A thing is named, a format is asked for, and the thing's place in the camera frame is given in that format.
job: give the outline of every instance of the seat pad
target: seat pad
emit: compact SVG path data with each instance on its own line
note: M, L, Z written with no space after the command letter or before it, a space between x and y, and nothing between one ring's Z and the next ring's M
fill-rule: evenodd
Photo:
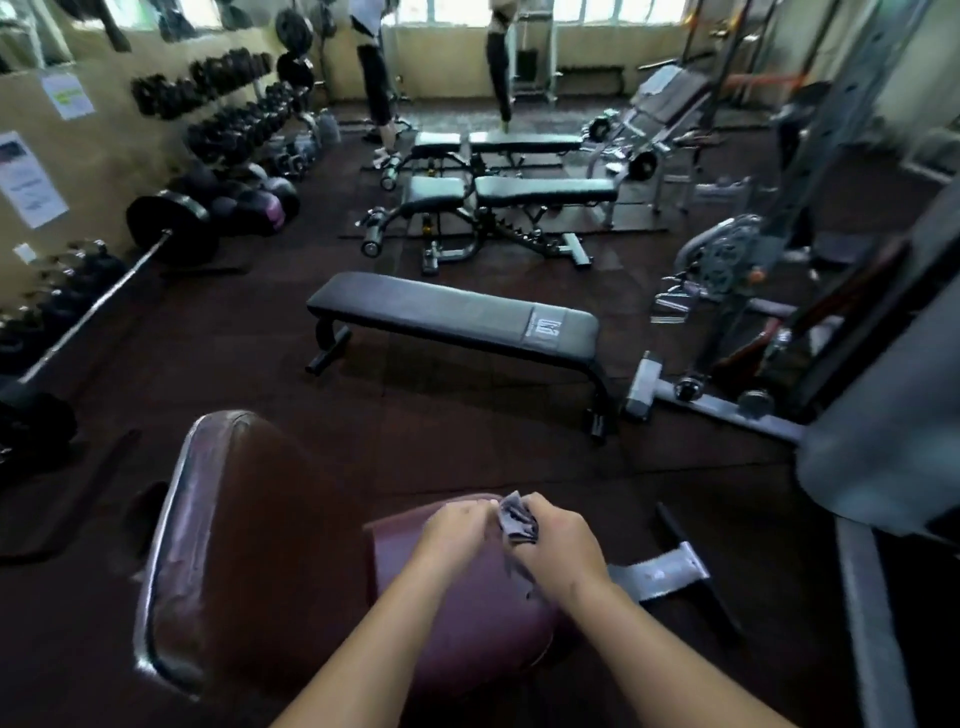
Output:
M456 177L414 175L403 190L400 214L410 217L418 212L451 212L464 203L467 185Z
M318 318L447 344L589 367L600 324L572 308L462 291L374 273L338 273L307 301Z
M683 68L679 72L672 72L657 93L645 95L642 93L643 88L642 85L631 104L661 126L671 129L679 124L693 107L707 99L710 79L701 73Z
M478 177L474 181L480 207L524 205L589 205L616 200L614 180L528 180Z
M457 133L417 132L410 155L423 159L437 155L452 155L460 151L463 140Z
M402 571L423 525L443 505L431 503L364 526L373 595L382 595ZM560 613L510 567L500 539L492 524L479 553L446 591L417 660L412 698L453 698L517 674L550 645Z
M509 152L516 154L563 154L576 152L584 143L578 134L473 132L469 138L472 152Z

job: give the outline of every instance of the black pants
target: black pants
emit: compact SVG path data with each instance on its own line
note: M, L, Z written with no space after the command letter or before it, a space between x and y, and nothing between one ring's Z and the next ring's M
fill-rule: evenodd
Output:
M510 59L507 57L507 37L502 33L487 33L487 67L493 83L493 96L500 107L500 119L513 118L510 103Z
M373 33L355 17L350 17L350 24L357 33L373 37ZM379 45L358 45L357 58L363 71L363 86L370 106L370 119L378 127L386 126L394 115L390 108L390 80L383 50Z

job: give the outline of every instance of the rubber floor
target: rubber floor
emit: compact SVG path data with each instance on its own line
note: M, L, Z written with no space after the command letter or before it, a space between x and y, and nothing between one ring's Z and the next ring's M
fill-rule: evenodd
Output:
M464 109L423 118L437 131L491 128L493 121L487 110ZM547 116L522 109L516 127L571 131L582 118L574 110ZM132 428L141 436L70 548L46 563L0 570L0 724L264 724L262 716L191 704L134 674L139 584L119 535L125 504L169 478L193 420L245 408L300 438L365 497L371 517L474 491L540 491L581 511L608 559L626 564L673 546L653 521L654 504L663 500L749 636L738 648L722 645L689 595L652 604L652 613L799 725L857 725L831 518L793 484L787 446L664 407L648 425L622 424L598 448L581 429L589 387L578 376L360 328L331 370L317 378L304 373L315 347L304 302L330 276L364 270L419 277L415 241L391 240L371 261L358 241L338 235L368 207L390 201L375 174L358 172L371 153L347 137L303 182L302 212L288 229L226 241L252 255L247 275L171 281L75 402L88 439L110 443ZM717 173L776 179L767 133L730 134L706 164ZM838 166L823 197L822 220L832 229L883 231L908 227L929 190L905 181L888 159L860 155ZM602 325L600 359L622 391L644 351L665 357L671 374L696 352L702 321L654 327L647 309L685 237L723 216L722 209L695 211L667 233L585 238L596 261L587 272L490 245L472 262L443 267L437 283L594 313ZM491 685L408 722L635 724L582 643L523 681Z

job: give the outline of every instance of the weight plate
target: weight plate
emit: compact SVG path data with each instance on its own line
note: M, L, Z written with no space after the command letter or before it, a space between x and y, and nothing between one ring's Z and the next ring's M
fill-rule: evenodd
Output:
M55 449L77 434L77 418L63 400L11 376L0 380L0 443L12 448Z
M200 204L166 189L134 200L127 208L127 227L133 242L144 251L169 231L156 259L175 266L207 263L220 242L209 213Z
M276 60L276 76L282 82L296 87L313 88L316 81L313 63L292 52L284 53Z
M313 26L297 11L287 8L276 14L276 37L283 47L297 56L303 56L313 45Z

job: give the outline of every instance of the weight bench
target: weight bench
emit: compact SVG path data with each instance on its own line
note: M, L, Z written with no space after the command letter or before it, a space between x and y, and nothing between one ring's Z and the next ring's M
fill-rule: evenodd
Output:
M464 156L461 154L464 140L459 134L419 132L405 157L387 160L380 175L380 186L388 192L395 190L400 171L413 161L426 160L428 177L439 175L445 159L467 170L473 178L486 177L492 171L483 160L484 154L502 155L510 162L511 168L519 169L526 159L524 155L562 156L579 150L583 141L577 134L473 132L467 137L467 154Z
M585 133L596 146L587 162L587 177L598 175L604 166L602 160L613 158L606 171L615 174L617 186L628 178L653 185L650 209L651 227L658 230L655 222L660 214L660 198L665 182L691 185L694 182L692 169L683 175L665 174L666 162L678 149L696 151L700 146L715 146L712 138L683 137L695 125L700 111L707 101L712 82L696 71L665 65L640 84L630 106L615 117L604 114L594 119ZM613 225L613 205L605 208L604 224Z
M343 354L351 336L334 322L511 356L582 372L593 384L589 433L602 442L613 414L610 382L596 360L600 323L585 311L380 276L338 273L306 302L320 347L306 371L316 376Z
M488 238L498 237L521 245L543 257L568 257L578 270L589 268L593 259L587 255L580 238L573 232L546 235L538 223L549 209L565 205L599 205L616 200L613 180L527 180L512 177L478 177L473 181L476 210L464 207L467 184L453 177L415 176L404 189L403 201L387 210L375 207L357 223L365 227L361 251L367 257L383 252L383 233L396 218L409 221L423 216L423 261L425 276L436 276L440 263L455 263L474 257ZM521 207L532 229L521 231L498 219L494 210ZM444 250L440 213L449 212L470 225L473 240L464 248Z

